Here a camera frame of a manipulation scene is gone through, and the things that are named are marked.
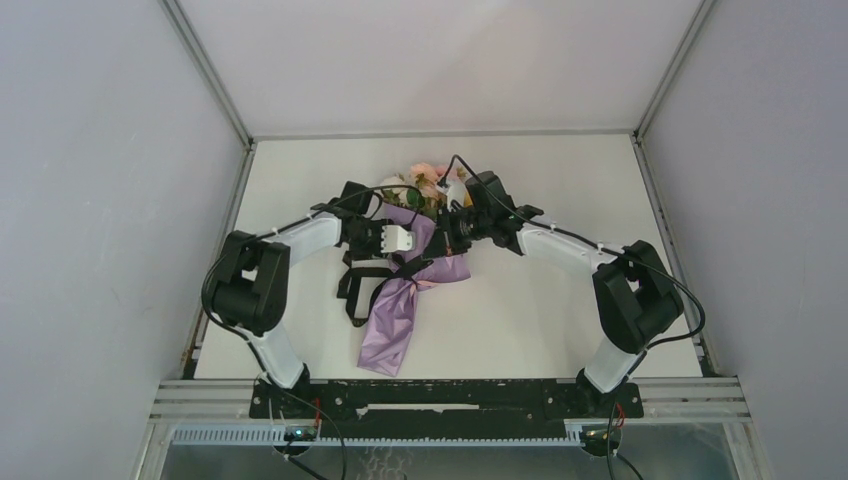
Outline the white fake flower stem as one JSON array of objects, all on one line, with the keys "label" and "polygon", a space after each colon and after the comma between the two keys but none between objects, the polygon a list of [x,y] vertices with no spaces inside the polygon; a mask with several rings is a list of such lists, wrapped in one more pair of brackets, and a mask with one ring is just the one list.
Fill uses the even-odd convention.
[{"label": "white fake flower stem", "polygon": [[415,194],[415,191],[410,189],[410,185],[402,177],[388,177],[381,182],[380,186],[379,192],[385,202],[403,208],[410,206],[408,194],[410,191]]}]

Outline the pink fake flower stem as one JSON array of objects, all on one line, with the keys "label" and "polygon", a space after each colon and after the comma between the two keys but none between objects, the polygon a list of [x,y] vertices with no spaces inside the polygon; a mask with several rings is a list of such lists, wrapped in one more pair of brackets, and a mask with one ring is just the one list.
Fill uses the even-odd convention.
[{"label": "pink fake flower stem", "polygon": [[417,163],[406,175],[407,183],[413,186],[406,193],[406,203],[413,208],[446,206],[450,203],[448,184],[460,179],[457,171],[448,170],[447,165]]}]

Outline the pink wrapping paper sheet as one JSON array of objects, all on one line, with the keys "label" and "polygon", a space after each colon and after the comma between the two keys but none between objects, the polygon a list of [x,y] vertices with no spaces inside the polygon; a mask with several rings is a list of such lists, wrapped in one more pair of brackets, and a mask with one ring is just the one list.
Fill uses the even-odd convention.
[{"label": "pink wrapping paper sheet", "polygon": [[457,255],[436,258],[412,274],[387,280],[369,313],[357,366],[377,374],[397,376],[415,330],[419,295],[470,278],[465,257]]}]

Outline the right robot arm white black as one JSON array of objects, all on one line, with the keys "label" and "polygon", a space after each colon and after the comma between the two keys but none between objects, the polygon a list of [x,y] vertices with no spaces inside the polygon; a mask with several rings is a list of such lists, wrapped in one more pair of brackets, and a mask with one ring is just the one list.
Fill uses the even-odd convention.
[{"label": "right robot arm white black", "polygon": [[617,403],[616,389],[641,363],[651,342],[683,313],[675,280],[655,247],[639,240],[614,249],[569,233],[541,209],[515,206],[491,171],[464,183],[442,177],[436,189],[447,203],[437,211],[423,258],[461,255],[474,242],[489,239],[517,255],[590,275],[604,337],[578,375],[582,385],[577,393],[584,412],[605,415]]}]

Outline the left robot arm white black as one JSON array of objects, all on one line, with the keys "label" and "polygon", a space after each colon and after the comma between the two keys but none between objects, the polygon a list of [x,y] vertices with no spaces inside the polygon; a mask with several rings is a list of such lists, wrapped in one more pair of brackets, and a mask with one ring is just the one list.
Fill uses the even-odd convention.
[{"label": "left robot arm white black", "polygon": [[291,267],[324,249],[348,243],[380,254],[386,219],[313,212],[267,233],[233,231],[201,287],[204,313],[250,349],[267,381],[277,388],[274,404],[290,417],[311,407],[307,370],[283,325]]}]

